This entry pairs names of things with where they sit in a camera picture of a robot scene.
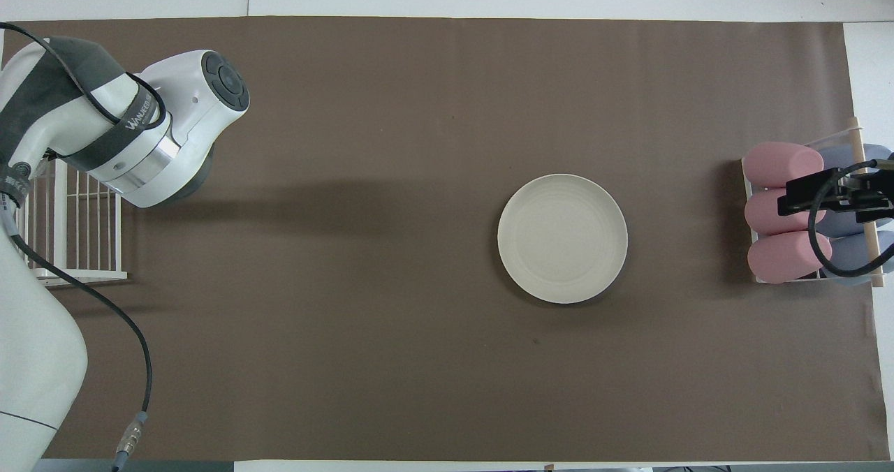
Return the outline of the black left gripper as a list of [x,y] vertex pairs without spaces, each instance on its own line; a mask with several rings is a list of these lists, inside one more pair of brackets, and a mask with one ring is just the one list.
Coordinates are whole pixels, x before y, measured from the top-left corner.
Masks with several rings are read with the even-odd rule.
[[213,167],[214,160],[214,148],[210,147],[210,150],[205,155],[205,159],[203,163],[198,169],[198,172],[178,191],[175,192],[172,196],[168,198],[168,200],[182,200],[188,198],[192,194],[194,194],[198,189],[203,186],[205,180],[210,176],[211,169]]

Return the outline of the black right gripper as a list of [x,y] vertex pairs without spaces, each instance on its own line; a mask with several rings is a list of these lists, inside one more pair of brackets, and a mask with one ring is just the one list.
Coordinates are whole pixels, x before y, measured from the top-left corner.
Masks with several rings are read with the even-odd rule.
[[880,223],[893,218],[893,172],[850,174],[842,179],[841,170],[829,168],[789,180],[778,198],[778,215],[810,211],[817,193],[830,184],[821,196],[818,211],[843,212],[843,201],[847,200],[856,208],[858,223]]

